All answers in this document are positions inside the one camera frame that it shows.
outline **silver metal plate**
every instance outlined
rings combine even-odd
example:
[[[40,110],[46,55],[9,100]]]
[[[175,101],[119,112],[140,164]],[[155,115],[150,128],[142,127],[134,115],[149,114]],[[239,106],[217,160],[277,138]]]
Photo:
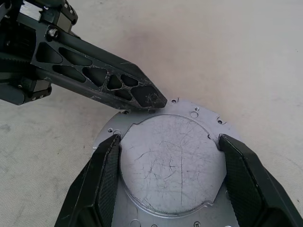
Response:
[[[71,30],[71,21],[63,13],[60,13],[57,26],[69,33]]]
[[[240,140],[232,127],[181,100],[154,113],[128,113],[109,120],[94,143],[95,149],[112,134],[122,136],[112,226],[237,227],[222,185],[224,154],[217,148],[220,134]]]
[[[40,7],[35,6],[34,4],[29,3],[25,0],[23,0],[23,5],[20,8],[20,13],[22,13],[36,21],[40,20],[40,18],[41,18],[40,12],[42,12],[42,11],[43,11],[43,9],[41,9]]]

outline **small hole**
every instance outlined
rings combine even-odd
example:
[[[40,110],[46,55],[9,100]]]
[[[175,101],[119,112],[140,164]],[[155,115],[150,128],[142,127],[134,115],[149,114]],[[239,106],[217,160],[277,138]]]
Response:
[[[193,112],[190,113],[190,116],[192,118],[197,118],[199,116],[199,114],[197,112],[193,111]]]
[[[83,74],[88,77],[96,86],[101,87],[107,75],[106,69],[100,68],[83,68]]]
[[[138,81],[128,77],[127,75],[121,75],[121,80],[123,81],[123,83],[128,86],[128,87],[135,87],[138,85]]]
[[[141,223],[138,219],[134,219],[131,221],[130,227],[141,227]]]
[[[115,96],[119,97],[119,98],[123,98],[126,99],[128,101],[132,100],[132,96],[128,93],[128,91],[122,89],[122,90],[116,90],[115,91]]]
[[[115,90],[115,89],[120,89],[122,87],[122,83],[120,82],[120,80],[117,78],[116,75],[111,75],[108,84],[107,84],[107,88],[109,90]]]
[[[86,80],[85,77],[72,66],[54,65],[53,70],[81,83],[84,83]]]

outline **beige surface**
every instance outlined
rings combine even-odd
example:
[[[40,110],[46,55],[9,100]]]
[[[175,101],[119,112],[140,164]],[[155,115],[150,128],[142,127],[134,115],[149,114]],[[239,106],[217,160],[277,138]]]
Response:
[[[83,39],[138,64],[167,97],[232,123],[303,214],[300,0],[72,0]],[[116,111],[54,86],[0,102],[0,226],[52,227]]]

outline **circular metal disc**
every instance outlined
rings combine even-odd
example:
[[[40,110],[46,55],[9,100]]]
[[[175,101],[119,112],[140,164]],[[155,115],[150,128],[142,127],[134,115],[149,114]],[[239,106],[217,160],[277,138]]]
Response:
[[[213,202],[225,175],[224,154],[189,118],[161,115],[134,124],[121,147],[125,185],[151,212],[180,215]]]

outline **hex bolt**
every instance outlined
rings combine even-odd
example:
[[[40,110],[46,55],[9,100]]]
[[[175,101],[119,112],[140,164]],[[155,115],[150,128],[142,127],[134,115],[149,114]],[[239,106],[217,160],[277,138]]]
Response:
[[[194,223],[194,227],[201,227],[200,222],[196,221],[196,222]]]
[[[58,35],[59,35],[59,31],[56,28],[51,28],[51,29],[48,30],[48,34],[52,38],[57,38]]]

